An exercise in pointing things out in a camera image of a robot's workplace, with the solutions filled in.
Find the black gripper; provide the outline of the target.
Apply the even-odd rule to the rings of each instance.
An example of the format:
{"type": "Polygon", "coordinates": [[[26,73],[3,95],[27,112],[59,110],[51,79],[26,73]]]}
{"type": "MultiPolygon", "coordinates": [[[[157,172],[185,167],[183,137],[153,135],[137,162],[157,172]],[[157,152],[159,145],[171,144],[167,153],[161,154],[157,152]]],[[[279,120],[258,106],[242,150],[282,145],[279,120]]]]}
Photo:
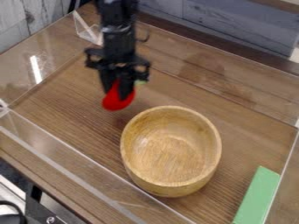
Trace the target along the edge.
{"type": "Polygon", "coordinates": [[[123,101],[135,90],[137,81],[149,81],[151,62],[137,53],[137,30],[103,27],[103,46],[87,48],[87,67],[98,70],[104,92],[119,80],[119,97],[123,101]]]}

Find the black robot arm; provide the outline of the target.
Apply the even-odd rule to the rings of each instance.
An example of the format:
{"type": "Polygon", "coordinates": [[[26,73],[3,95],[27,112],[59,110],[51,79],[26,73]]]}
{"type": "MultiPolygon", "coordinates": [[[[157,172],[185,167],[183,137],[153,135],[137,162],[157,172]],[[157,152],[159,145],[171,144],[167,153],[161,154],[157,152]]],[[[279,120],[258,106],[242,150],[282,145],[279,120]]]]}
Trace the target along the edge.
{"type": "Polygon", "coordinates": [[[151,62],[137,54],[139,0],[95,0],[100,15],[103,46],[87,48],[86,66],[98,70],[104,92],[117,86],[121,101],[134,93],[137,81],[149,81],[151,62]]]}

